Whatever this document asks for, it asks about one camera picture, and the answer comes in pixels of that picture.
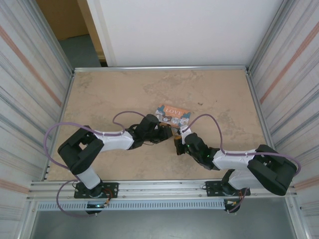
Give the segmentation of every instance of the metal frame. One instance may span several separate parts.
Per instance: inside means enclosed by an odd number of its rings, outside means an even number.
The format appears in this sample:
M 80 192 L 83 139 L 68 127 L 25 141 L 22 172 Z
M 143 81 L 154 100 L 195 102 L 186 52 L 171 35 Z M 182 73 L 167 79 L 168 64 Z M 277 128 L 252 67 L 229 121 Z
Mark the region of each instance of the metal frame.
M 156 70 L 241 70 L 245 69 L 247 82 L 250 88 L 252 99 L 256 108 L 256 112 L 261 124 L 261 128 L 268 145 L 273 147 L 273 142 L 270 137 L 270 133 L 267 128 L 267 124 L 262 114 L 262 110 L 252 84 L 252 80 L 246 71 L 244 66 L 174 66 L 174 67 L 112 67 L 112 68 L 76 68 L 76 72 L 92 72 L 92 71 L 156 71 Z M 60 119 L 63 119 L 67 101 L 70 95 L 74 79 L 70 83 L 68 94 L 64 102 L 63 110 Z M 58 135 L 58 130 L 55 134 L 55 141 Z M 137 202 L 141 200 L 184 200 L 192 202 L 194 200 L 208 200 L 214 201 L 216 199 L 232 198 L 232 197 L 211 197 L 208 198 L 206 191 L 202 189 L 205 181 L 207 180 L 147 180 L 147 181 L 117 181 L 120 183 L 118 198 L 113 199 L 114 202 Z M 30 193 L 27 198 L 27 216 L 25 219 L 24 227 L 22 229 L 22 238 L 28 238 L 30 235 L 32 226 L 35 220 L 35 215 L 38 209 L 39 203 L 54 202 L 56 200 L 56 194 L 60 186 L 65 181 L 45 181 L 45 182 L 33 182 L 30 188 Z M 278 197 L 266 189 L 251 190 L 250 198 L 273 198 Z M 84 199 L 74 199 L 74 188 L 72 184 L 66 185 L 61 193 L 59 200 L 63 203 L 67 202 L 85 202 Z M 294 186 L 290 187 L 285 198 L 287 208 L 289 210 L 294 229 L 298 239 L 309 239 L 309 231 L 305 224 L 305 219 L 300 213 L 299 207 L 296 201 L 296 191 Z
M 244 65 L 212 65 L 212 66 L 127 66 L 127 67 L 87 67 L 75 68 L 74 72 L 104 71 L 190 71 L 190 70 L 246 70 Z
M 68 103 L 69 98 L 70 98 L 73 82 L 74 82 L 74 75 L 72 76 L 71 81 L 70 81 L 69 86 L 68 86 L 68 89 L 66 91 L 66 96 L 65 96 L 65 99 L 64 99 L 64 102 L 63 102 L 63 105 L 62 105 L 62 110 L 61 110 L 61 114 L 60 114 L 58 122 L 62 122 L 62 120 L 63 120 L 64 114 L 65 114 L 65 111 L 66 111 L 66 106 L 67 106 L 67 103 Z M 51 157 L 54 154 L 54 149 L 55 149 L 56 144 L 57 144 L 57 139 L 58 139 L 59 133 L 60 133 L 60 126 L 58 126 L 56 128 L 56 130 L 54 132 L 54 135 L 53 135 L 53 138 L 52 138 L 52 144 L 51 144 L 51 148 L 49 150 L 49 154 L 50 154 Z M 46 167 L 44 167 L 43 172 L 42 172 L 42 176 L 41 176 L 41 180 L 42 181 L 46 180 L 46 174 L 50 170 L 50 164 L 51 164 L 51 161 L 49 161 L 49 159 L 47 159 Z

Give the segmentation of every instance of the beige floor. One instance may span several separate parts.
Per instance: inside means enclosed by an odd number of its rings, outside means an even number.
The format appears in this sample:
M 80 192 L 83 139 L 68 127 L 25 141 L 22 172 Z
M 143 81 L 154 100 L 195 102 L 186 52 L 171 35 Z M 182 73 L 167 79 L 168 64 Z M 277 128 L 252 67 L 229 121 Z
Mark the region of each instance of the beige floor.
M 190 120 L 209 113 L 220 123 L 224 148 L 248 150 L 264 143 L 244 71 L 126 71 L 76 73 L 63 121 L 87 124 L 92 129 L 118 131 L 113 116 L 133 110 L 153 114 L 161 103 L 192 112 Z M 118 121 L 129 127 L 141 117 L 126 114 Z M 57 147 L 77 128 L 63 126 Z M 208 146 L 219 147 L 219 134 L 210 118 L 192 127 Z M 55 150 L 54 159 L 62 162 Z M 177 156 L 173 138 L 134 150 L 100 153 L 93 167 L 104 180 L 208 179 L 224 172 L 208 171 L 189 155 Z M 52 165 L 48 180 L 74 176 Z

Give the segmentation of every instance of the black plastic cover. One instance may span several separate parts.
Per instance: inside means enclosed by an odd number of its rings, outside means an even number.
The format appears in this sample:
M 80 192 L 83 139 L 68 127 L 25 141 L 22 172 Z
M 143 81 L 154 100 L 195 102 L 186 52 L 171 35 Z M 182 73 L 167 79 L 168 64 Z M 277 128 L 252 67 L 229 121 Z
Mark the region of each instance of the black plastic cover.
M 141 123 L 132 125 L 126 131 L 134 140 L 130 149 L 140 147 L 145 141 L 159 143 L 173 136 L 170 125 L 160 123 L 159 119 L 151 114 L 146 115 Z
M 82 149 L 80 144 L 86 144 L 87 146 Z M 103 146 L 102 140 L 81 128 L 61 144 L 58 153 L 70 171 L 77 175 L 90 167 Z
M 191 133 L 185 137 L 185 147 L 185 152 L 192 156 L 201 166 L 208 170 L 218 170 L 213 163 L 213 159 L 219 148 L 209 148 L 196 133 Z
M 272 152 L 275 150 L 261 144 L 256 152 Z M 295 164 L 284 157 L 256 155 L 248 162 L 248 169 L 259 182 L 271 193 L 283 196 L 297 171 Z

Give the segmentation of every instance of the enclosure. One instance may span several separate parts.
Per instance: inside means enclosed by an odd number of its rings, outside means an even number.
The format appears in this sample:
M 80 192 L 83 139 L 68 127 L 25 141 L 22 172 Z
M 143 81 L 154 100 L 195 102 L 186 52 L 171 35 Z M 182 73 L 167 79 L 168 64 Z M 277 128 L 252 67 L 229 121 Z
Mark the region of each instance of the enclosure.
M 73 68 L 37 3 L 1 8 L 1 238 L 317 238 L 319 2 L 316 0 L 87 0 L 108 67 Z M 251 189 L 236 214 L 228 196 L 203 186 L 225 170 L 177 156 L 173 139 L 101 152 L 92 166 L 118 182 L 97 217 L 58 208 L 74 175 L 47 159 L 46 131 L 57 122 L 118 131 L 118 112 L 154 114 L 159 104 L 216 117 L 227 150 L 267 144 L 302 165 L 284 196 Z M 121 115 L 129 127 L 141 116 Z M 48 136 L 49 154 L 77 129 Z M 191 128 L 219 147 L 210 118 Z M 88 201 L 66 184 L 59 202 L 85 215 Z

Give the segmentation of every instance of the vented metal panel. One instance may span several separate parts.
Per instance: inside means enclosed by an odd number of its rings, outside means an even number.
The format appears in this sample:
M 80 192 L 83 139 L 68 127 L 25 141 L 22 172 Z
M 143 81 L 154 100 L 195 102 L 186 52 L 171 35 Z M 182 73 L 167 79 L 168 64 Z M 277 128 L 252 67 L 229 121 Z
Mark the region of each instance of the vented metal panel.
M 287 213 L 284 198 L 249 197 L 236 215 L 223 210 L 126 210 L 79 219 L 38 212 L 30 238 L 297 239 Z
M 60 205 L 66 211 L 225 209 L 223 199 L 111 201 L 106 208 L 96 209 L 87 208 L 88 201 L 61 202 Z M 56 202 L 41 202 L 38 211 L 59 211 L 59 208 Z

